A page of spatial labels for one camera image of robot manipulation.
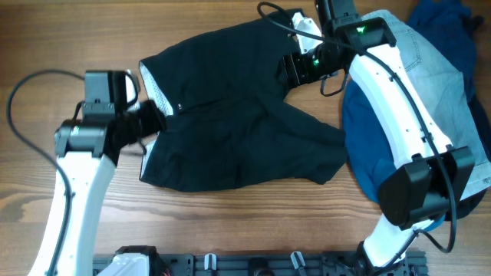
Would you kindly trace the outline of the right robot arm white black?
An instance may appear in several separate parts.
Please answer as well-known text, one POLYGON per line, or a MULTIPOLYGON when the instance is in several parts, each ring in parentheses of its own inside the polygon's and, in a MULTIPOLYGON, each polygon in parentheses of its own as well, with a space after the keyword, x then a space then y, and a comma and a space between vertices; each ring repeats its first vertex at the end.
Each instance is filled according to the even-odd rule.
POLYGON ((284 24, 299 46, 283 59, 289 85, 323 82, 343 71, 368 99, 395 166, 377 191, 381 218, 344 266, 355 275, 396 271, 413 241, 435 221, 456 222, 473 154, 456 148, 427 112, 383 18, 361 18, 350 1, 319 1, 316 10, 318 22, 295 13, 284 24))

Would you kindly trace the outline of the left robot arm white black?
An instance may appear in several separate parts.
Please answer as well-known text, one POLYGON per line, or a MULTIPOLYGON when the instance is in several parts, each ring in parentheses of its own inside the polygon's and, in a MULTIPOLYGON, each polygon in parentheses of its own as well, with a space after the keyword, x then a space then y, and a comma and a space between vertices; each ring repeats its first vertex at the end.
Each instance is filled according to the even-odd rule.
POLYGON ((165 127, 152 100, 137 110, 85 113, 57 129, 54 198, 31 275, 90 275, 97 226, 120 150, 165 127))

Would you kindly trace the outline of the black shorts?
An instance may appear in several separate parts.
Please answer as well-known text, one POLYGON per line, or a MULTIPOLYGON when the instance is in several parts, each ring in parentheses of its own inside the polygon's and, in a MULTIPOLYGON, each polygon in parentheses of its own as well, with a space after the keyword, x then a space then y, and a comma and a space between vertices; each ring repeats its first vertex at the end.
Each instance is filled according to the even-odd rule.
POLYGON ((293 10, 211 31, 140 62, 166 118, 140 178, 181 192, 239 189, 275 179, 329 181, 346 163, 344 132, 285 102, 284 30, 293 10))

